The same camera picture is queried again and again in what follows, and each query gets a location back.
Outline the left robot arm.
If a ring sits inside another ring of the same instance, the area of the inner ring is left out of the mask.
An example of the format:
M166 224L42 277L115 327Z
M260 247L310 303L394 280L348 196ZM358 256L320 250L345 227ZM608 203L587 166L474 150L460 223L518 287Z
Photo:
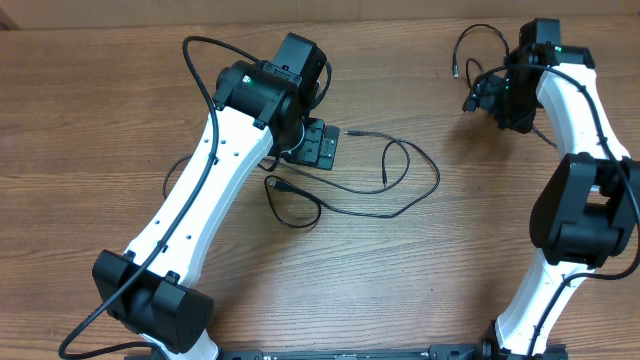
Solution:
M118 254L104 250L92 276L106 312L141 336L151 359L215 359L207 333L214 301L196 290L208 249L238 192L272 156L329 170L339 130L311 117L330 71L315 42L289 33L274 58L250 54L224 68L203 135L151 222Z

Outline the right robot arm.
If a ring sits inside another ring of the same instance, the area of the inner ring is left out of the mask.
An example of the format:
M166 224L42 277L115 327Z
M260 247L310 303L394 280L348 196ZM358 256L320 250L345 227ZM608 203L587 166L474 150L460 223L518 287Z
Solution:
M617 139L599 99L586 47L564 45L557 19L536 18L519 31L502 66L468 82L466 112L485 110L501 129L533 130L538 110L550 120L560 162L529 220L532 263L511 303L477 345L449 346L456 359L565 359L547 339L586 279L623 279L639 266L601 274L639 231L639 164Z

